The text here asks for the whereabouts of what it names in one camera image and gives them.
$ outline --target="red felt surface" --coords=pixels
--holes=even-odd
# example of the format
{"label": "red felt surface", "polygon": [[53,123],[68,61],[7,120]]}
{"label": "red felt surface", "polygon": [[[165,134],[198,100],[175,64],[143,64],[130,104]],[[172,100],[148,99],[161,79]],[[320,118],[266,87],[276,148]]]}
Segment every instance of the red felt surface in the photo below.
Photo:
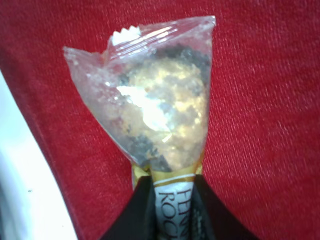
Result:
{"label": "red felt surface", "polygon": [[204,175],[260,238],[320,239],[320,1],[4,0],[0,69],[80,240],[120,214],[131,170],[82,103],[62,47],[102,52],[122,27],[213,14]]}

